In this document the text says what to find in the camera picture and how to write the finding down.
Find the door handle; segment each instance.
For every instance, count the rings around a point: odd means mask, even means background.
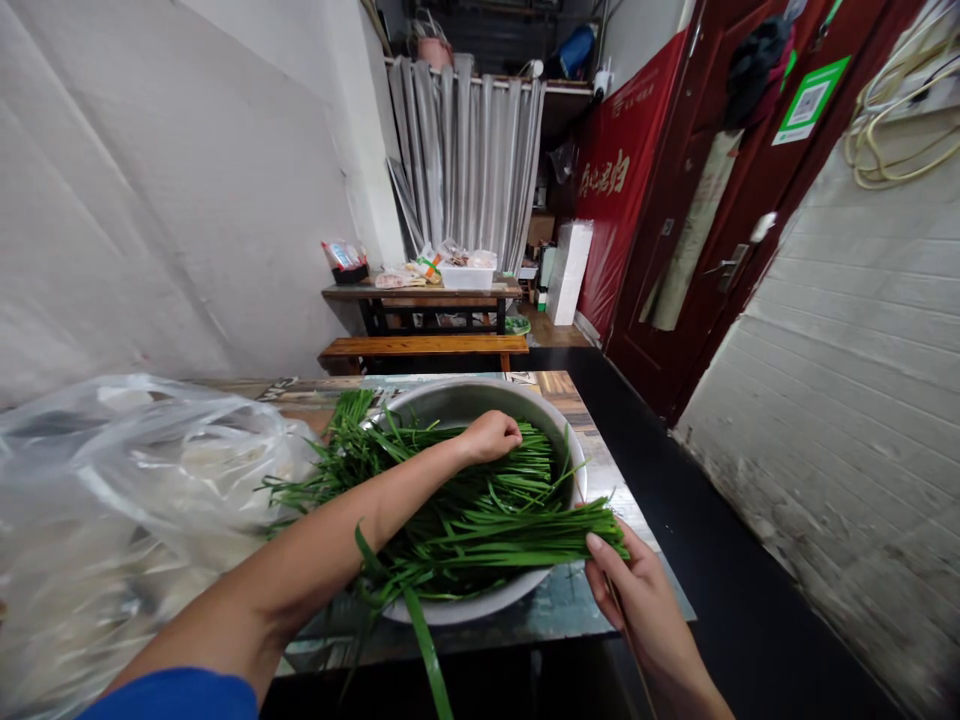
[[[717,286],[717,290],[726,294],[730,291],[730,286],[733,284],[733,280],[737,276],[737,271],[740,269],[740,265],[743,264],[749,250],[749,244],[740,243],[734,248],[733,257],[729,260],[721,260],[719,265],[711,270],[707,270],[701,277],[720,273],[720,284]]]
[[[715,272],[720,272],[724,268],[732,267],[737,264],[736,260],[721,260],[720,264],[717,265],[713,270],[707,270],[701,277],[706,277],[707,275],[713,275]]]

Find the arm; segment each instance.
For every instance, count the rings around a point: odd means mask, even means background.
[[[623,520],[619,523],[630,552],[627,562],[602,538],[587,535],[593,560],[585,569],[597,606],[617,630],[630,633],[640,655],[637,660],[678,717],[733,720],[703,664],[660,558]],[[620,595],[626,622],[607,590],[604,575]]]
[[[520,443],[516,422],[490,411],[459,437],[317,508],[184,608],[104,694],[159,670],[189,666],[244,678],[262,704],[284,648],[360,571],[357,523],[362,520],[364,537],[379,552],[443,483]]]

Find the gray curtain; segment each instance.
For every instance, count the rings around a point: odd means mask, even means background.
[[[497,253],[500,270],[523,259],[546,86],[491,75],[472,83],[473,58],[456,56],[439,75],[425,61],[400,58],[390,93],[403,172],[426,243],[452,239]]]

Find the red banner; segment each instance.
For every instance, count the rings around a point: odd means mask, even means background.
[[[677,33],[593,116],[580,152],[577,218],[593,220],[577,309],[605,338],[660,139],[686,31]]]

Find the white brick wall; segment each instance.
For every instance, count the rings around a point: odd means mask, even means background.
[[[923,147],[953,121],[887,136]],[[863,661],[932,713],[960,672],[960,156],[868,192],[837,151],[781,245],[676,436]]]

